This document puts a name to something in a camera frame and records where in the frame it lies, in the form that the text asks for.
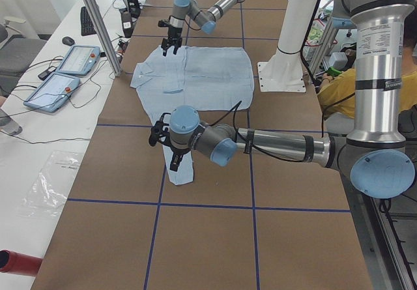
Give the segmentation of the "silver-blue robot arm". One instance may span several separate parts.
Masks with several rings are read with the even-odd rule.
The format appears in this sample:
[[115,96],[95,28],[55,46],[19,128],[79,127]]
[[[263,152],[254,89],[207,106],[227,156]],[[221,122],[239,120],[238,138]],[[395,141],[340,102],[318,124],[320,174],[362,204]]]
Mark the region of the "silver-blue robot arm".
[[358,31],[354,127],[345,137],[314,138],[209,124],[190,106],[164,113],[149,143],[173,151],[170,170],[198,151],[219,166],[236,153],[258,151],[286,162],[315,162],[339,171],[363,194],[389,199],[408,190],[416,170],[397,129],[402,86],[403,28],[415,0],[336,0],[335,12]]
[[176,54],[182,46],[182,29],[189,18],[197,25],[197,29],[211,34],[216,28],[216,22],[237,3],[245,0],[218,0],[208,10],[199,7],[196,0],[174,0],[170,16],[166,20],[159,20],[158,27],[167,27],[167,37],[162,40],[163,55],[167,55],[169,48],[173,47]]

